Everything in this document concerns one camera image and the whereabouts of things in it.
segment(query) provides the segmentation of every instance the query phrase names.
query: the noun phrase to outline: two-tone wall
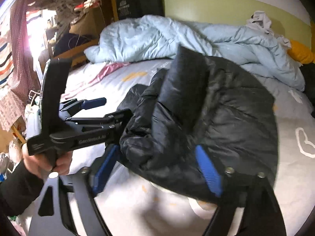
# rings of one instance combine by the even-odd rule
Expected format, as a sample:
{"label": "two-tone wall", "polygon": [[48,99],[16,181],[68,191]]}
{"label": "two-tone wall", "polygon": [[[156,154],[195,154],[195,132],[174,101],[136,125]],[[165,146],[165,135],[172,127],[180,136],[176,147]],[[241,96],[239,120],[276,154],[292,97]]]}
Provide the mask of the two-tone wall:
{"label": "two-tone wall", "polygon": [[258,10],[276,33],[311,47],[310,17],[299,0],[165,0],[166,16],[180,20],[245,25]]}

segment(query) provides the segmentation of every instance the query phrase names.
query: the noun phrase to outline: human hand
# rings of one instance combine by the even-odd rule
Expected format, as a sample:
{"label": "human hand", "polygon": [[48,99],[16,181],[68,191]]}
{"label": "human hand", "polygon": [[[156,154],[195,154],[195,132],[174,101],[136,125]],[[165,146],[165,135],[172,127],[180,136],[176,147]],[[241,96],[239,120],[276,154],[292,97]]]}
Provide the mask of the human hand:
{"label": "human hand", "polygon": [[[42,178],[42,170],[50,172],[52,170],[52,165],[50,165],[48,159],[44,154],[35,154],[34,156],[29,156],[27,145],[22,146],[22,153],[24,158],[24,165],[26,169],[34,174],[35,176]],[[69,173],[70,164],[72,161],[72,153],[67,152],[56,161],[56,167],[53,171],[58,172],[59,175],[67,175]]]}

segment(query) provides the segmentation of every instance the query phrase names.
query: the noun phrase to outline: black puffer jacket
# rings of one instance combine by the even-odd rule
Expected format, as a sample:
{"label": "black puffer jacket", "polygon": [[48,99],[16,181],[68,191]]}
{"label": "black puffer jacket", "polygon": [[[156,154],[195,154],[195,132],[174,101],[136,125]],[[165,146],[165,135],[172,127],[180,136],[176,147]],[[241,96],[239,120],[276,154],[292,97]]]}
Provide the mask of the black puffer jacket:
{"label": "black puffer jacket", "polygon": [[180,47],[169,70],[135,85],[120,104],[133,117],[120,139],[121,162],[171,191],[217,202],[195,157],[200,145],[222,178],[225,170],[271,184],[278,163],[273,96],[233,62]]}

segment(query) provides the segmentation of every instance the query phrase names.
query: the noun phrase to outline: green wall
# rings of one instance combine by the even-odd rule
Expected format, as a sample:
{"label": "green wall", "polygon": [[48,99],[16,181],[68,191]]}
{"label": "green wall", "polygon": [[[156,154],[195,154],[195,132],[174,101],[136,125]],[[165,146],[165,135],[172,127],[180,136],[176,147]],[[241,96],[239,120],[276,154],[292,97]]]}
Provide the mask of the green wall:
{"label": "green wall", "polygon": [[272,29],[311,47],[311,27],[292,14],[256,0],[165,0],[167,17],[209,23],[245,25],[255,11],[265,11]]}

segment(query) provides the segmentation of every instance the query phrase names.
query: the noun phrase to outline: person's arm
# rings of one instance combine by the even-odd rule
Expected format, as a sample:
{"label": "person's arm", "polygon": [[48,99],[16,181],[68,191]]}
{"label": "person's arm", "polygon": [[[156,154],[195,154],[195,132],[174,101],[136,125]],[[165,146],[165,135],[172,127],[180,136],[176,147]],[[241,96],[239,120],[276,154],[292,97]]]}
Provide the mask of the person's arm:
{"label": "person's arm", "polygon": [[[52,166],[43,154],[28,156],[26,144],[22,148],[23,160],[11,176],[0,184],[0,210],[7,216],[17,216],[34,201],[44,185],[41,171],[51,171]],[[72,161],[72,152],[68,152],[56,161],[53,171],[67,175]]]}

